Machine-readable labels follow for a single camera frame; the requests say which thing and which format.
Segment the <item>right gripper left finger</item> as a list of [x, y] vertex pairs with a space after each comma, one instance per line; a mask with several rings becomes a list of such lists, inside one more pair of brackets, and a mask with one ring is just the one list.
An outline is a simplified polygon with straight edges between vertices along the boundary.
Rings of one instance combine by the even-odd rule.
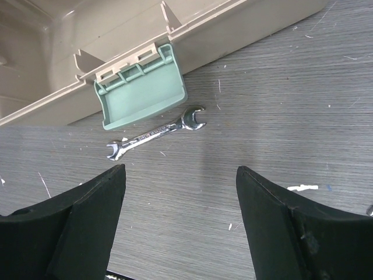
[[104, 279], [125, 190], [119, 164], [1, 216], [1, 279]]

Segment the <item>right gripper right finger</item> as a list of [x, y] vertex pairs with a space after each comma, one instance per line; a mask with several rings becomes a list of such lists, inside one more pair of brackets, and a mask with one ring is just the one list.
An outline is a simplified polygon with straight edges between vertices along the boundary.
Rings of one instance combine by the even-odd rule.
[[305, 198], [246, 166], [235, 183], [257, 279], [372, 278], [372, 218]]

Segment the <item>brown translucent toolbox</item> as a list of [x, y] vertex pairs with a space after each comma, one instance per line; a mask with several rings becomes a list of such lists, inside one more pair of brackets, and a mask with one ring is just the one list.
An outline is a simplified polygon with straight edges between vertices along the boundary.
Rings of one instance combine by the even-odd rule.
[[183, 74], [326, 1], [2, 1], [1, 125], [115, 130], [187, 100]]

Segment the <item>silver wrench near right arm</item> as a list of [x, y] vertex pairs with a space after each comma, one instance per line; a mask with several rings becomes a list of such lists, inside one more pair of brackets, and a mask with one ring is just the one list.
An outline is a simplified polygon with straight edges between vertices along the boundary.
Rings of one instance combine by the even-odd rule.
[[367, 214], [368, 216], [373, 216], [373, 205], [371, 205], [371, 206], [367, 209], [366, 214]]

